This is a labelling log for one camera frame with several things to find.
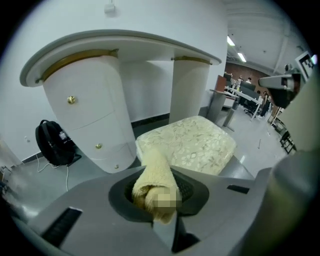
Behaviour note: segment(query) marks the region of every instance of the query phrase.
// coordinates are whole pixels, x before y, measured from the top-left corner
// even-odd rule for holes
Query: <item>rolled towel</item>
[[[152,214],[155,221],[167,224],[181,196],[166,157],[157,148],[143,155],[141,165],[146,166],[132,189],[133,203]]]

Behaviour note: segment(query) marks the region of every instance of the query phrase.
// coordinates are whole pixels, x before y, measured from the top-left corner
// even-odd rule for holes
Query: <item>cabinet drawer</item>
[[[114,112],[68,134],[88,158],[105,159],[127,144]]]
[[[59,69],[45,81],[45,94],[63,128],[69,132],[114,111],[109,86],[122,87],[118,65],[114,57],[88,58]],[[71,96],[74,103],[68,102]]]
[[[127,169],[135,160],[128,145],[125,145],[118,152],[113,152],[105,159],[91,160],[107,173],[114,174]]]
[[[235,103],[235,100],[232,99],[232,98],[226,98],[225,101],[224,101],[224,104],[223,106],[224,107],[232,107]]]

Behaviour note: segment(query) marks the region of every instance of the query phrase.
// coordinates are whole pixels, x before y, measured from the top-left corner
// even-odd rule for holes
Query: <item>ceiling light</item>
[[[240,59],[241,59],[243,62],[247,62],[246,59],[245,59],[245,57],[244,57],[244,55],[243,55],[242,53],[239,53],[239,52],[238,52],[238,55],[239,55]]]
[[[235,43],[231,40],[229,36],[226,37],[226,41],[228,42],[229,45],[235,46]]]
[[[311,61],[312,61],[312,63],[313,63],[314,65],[316,65],[316,64],[318,63],[318,57],[317,57],[317,55],[313,55],[313,56],[311,57]]]

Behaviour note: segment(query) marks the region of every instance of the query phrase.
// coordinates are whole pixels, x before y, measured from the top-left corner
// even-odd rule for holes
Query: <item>curved white table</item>
[[[196,116],[209,66],[221,60],[162,36],[127,30],[94,30],[62,37],[34,54],[20,83],[43,86],[75,144],[100,168],[116,173],[136,157],[119,63],[174,60],[170,123]]]

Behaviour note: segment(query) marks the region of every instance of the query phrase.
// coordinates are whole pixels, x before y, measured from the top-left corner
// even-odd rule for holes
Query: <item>white cabinet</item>
[[[234,103],[235,103],[235,99],[234,98],[226,97],[223,106],[231,108],[234,105]]]
[[[99,120],[114,111],[108,82],[110,70],[116,63],[102,62],[103,57],[74,62],[53,73],[43,84],[59,123],[66,130],[74,130]],[[68,97],[75,98],[68,103]]]
[[[135,136],[116,57],[69,63],[51,74],[43,87],[61,126],[101,169],[116,173],[133,163]]]
[[[135,158],[136,155],[132,156],[128,145],[125,145],[118,152],[110,153],[105,159],[91,160],[105,172],[114,174],[128,168]]]
[[[85,127],[72,130],[68,135],[88,158],[94,159],[105,159],[127,144],[114,112]]]

